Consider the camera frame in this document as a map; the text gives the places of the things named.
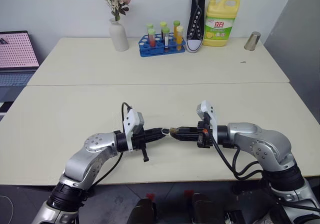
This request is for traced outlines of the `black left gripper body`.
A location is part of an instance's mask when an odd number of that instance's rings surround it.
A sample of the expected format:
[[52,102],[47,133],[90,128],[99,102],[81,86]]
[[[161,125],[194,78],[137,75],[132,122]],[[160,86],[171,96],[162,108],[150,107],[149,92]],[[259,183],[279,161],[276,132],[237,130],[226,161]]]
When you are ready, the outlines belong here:
[[134,151],[141,150],[143,155],[143,161],[148,162],[149,157],[146,151],[145,130],[142,128],[137,134],[134,134],[131,138],[132,148]]

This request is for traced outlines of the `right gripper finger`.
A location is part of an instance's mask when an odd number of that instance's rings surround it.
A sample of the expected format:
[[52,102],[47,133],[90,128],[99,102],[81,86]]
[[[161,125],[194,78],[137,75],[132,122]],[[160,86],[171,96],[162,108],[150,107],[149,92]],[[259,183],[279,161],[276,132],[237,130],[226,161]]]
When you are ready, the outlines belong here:
[[179,141],[197,142],[199,135],[197,133],[172,133],[172,137]]
[[177,134],[179,135],[196,135],[197,133],[197,127],[181,126],[177,128]]

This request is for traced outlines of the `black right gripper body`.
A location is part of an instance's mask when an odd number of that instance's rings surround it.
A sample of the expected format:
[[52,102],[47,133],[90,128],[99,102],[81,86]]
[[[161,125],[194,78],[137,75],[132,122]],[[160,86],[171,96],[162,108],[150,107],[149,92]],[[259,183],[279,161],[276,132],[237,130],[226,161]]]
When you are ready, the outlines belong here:
[[199,121],[197,124],[197,146],[199,148],[210,148],[213,146],[213,142],[210,138],[210,134],[203,121]]

